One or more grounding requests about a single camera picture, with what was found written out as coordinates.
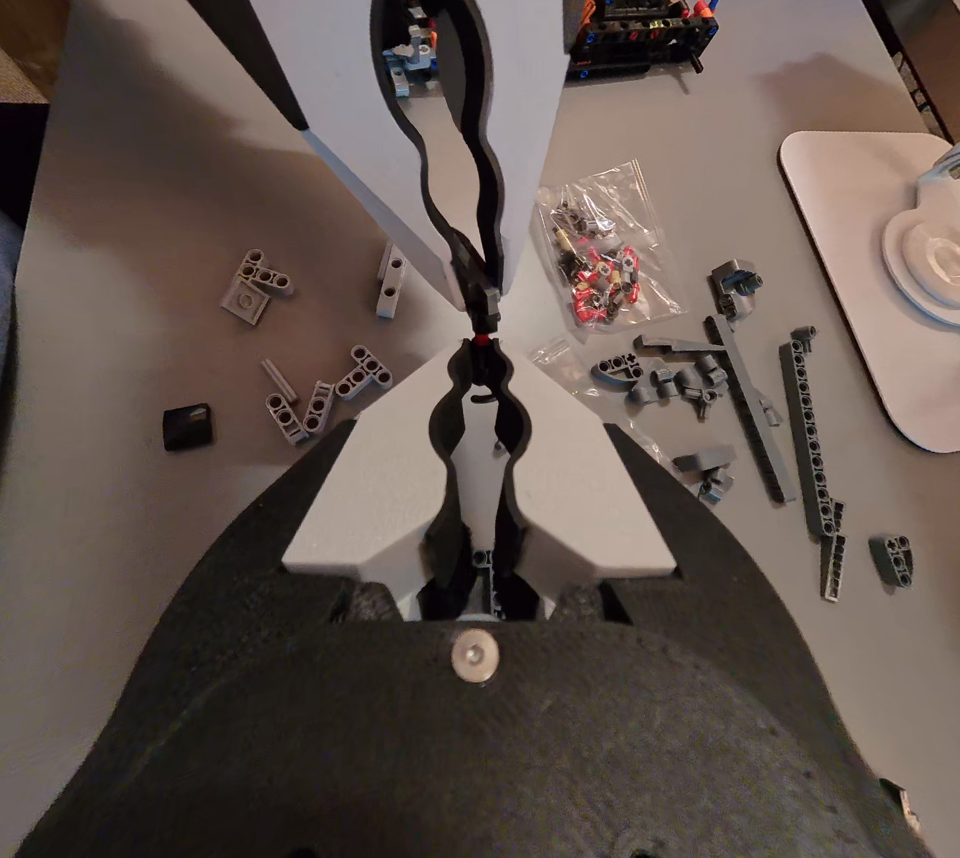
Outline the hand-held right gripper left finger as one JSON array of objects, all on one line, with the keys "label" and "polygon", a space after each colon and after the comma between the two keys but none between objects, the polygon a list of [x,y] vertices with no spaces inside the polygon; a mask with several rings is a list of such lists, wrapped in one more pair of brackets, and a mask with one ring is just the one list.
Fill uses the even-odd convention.
[{"label": "hand-held right gripper left finger", "polygon": [[426,620],[454,619],[474,587],[452,460],[474,385],[472,344],[445,349],[348,426],[282,557],[291,573],[384,585]]}]

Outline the black lego piece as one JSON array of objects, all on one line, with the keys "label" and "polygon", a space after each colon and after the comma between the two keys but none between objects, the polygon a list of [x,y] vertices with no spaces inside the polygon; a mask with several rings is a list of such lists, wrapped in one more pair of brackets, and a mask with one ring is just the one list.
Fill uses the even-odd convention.
[{"label": "black lego piece", "polygon": [[486,262],[468,237],[457,229],[452,229],[451,235],[451,266],[474,335],[493,335],[498,331],[501,318],[500,291],[487,275]]}]

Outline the colourful lego chassis assembly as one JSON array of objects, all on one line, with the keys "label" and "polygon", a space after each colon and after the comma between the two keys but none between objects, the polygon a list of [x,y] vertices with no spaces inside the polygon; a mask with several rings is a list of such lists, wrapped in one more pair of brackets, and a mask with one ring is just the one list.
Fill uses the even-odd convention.
[{"label": "colourful lego chassis assembly", "polygon": [[[565,83],[638,77],[655,68],[689,65],[718,32],[719,0],[582,0]],[[398,0],[385,20],[381,60],[395,97],[439,85],[438,19],[420,0]]]}]

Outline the empty clear plastic bag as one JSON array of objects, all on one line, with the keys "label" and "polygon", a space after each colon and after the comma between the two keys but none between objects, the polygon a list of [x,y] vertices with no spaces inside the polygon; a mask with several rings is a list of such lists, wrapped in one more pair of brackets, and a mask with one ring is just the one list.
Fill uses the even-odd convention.
[{"label": "empty clear plastic bag", "polygon": [[592,374],[566,339],[552,341],[535,350],[529,360],[570,395],[583,401],[600,398]]}]

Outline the black curved lego tile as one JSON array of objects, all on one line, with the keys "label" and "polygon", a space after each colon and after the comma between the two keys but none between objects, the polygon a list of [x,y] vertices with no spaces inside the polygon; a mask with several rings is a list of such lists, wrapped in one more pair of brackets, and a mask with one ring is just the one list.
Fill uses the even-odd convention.
[{"label": "black curved lego tile", "polygon": [[162,414],[162,443],[177,453],[213,443],[212,410],[207,403],[166,409]]}]

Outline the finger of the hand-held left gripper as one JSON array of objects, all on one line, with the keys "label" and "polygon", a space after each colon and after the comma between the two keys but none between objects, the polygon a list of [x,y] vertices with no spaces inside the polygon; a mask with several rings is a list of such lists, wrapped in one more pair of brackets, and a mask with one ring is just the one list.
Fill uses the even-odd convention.
[{"label": "finger of the hand-held left gripper", "polygon": [[424,148],[375,51],[376,0],[249,0],[305,117],[304,138],[456,309],[450,229],[424,191]]},{"label": "finger of the hand-held left gripper", "polygon": [[529,234],[565,79],[563,0],[473,0],[491,61],[486,139],[503,184],[502,291],[517,274]]}]

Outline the group of light grey lego pieces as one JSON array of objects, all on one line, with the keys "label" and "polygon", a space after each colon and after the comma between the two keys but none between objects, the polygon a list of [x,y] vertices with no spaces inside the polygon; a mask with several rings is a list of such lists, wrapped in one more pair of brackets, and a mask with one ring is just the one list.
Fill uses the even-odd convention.
[{"label": "group of light grey lego pieces", "polygon": [[[389,242],[377,272],[379,294],[375,312],[379,318],[394,318],[407,265],[400,248]],[[271,299],[293,293],[290,277],[272,268],[261,249],[250,249],[234,271],[220,307],[254,326]],[[272,360],[260,361],[260,368],[270,381],[266,408],[288,444],[298,446],[318,437],[326,429],[336,401],[349,401],[370,387],[387,391],[393,386],[393,373],[369,347],[358,344],[350,353],[351,369],[335,383],[316,382],[304,402]]]}]

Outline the clear bag of lego pins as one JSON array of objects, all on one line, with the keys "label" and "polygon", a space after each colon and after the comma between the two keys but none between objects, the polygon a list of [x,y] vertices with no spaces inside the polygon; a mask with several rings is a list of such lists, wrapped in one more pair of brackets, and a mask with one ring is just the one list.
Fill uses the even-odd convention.
[{"label": "clear bag of lego pins", "polygon": [[544,269],[574,328],[614,333],[689,311],[636,159],[540,187],[533,216]]}]

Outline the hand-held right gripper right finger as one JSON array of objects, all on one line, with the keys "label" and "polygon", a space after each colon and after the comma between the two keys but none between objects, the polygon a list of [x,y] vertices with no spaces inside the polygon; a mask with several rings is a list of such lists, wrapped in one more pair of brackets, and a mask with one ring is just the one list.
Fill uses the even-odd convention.
[{"label": "hand-held right gripper right finger", "polygon": [[670,576],[677,567],[627,466],[660,452],[615,402],[578,399],[500,341],[495,429],[509,454],[495,519],[491,585],[503,616],[534,620],[572,586]]}]

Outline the group of dark grey lego pieces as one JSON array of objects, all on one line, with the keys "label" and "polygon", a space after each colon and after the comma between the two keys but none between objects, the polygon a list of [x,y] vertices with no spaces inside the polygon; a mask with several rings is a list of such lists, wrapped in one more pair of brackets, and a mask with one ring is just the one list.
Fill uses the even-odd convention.
[{"label": "group of dark grey lego pieces", "polygon": [[[732,260],[714,268],[710,283],[719,313],[703,323],[707,341],[640,334],[632,341],[630,353],[601,360],[592,374],[623,388],[637,407],[680,397],[697,409],[699,420],[706,419],[721,394],[731,393],[771,497],[778,504],[787,504],[797,495],[771,432],[782,418],[772,400],[754,384],[735,335],[737,324],[755,308],[762,277],[752,264]],[[828,490],[812,401],[808,357],[816,336],[814,326],[793,330],[778,349],[778,358],[805,526],[820,552],[820,595],[836,602],[844,572],[846,506]]]}]

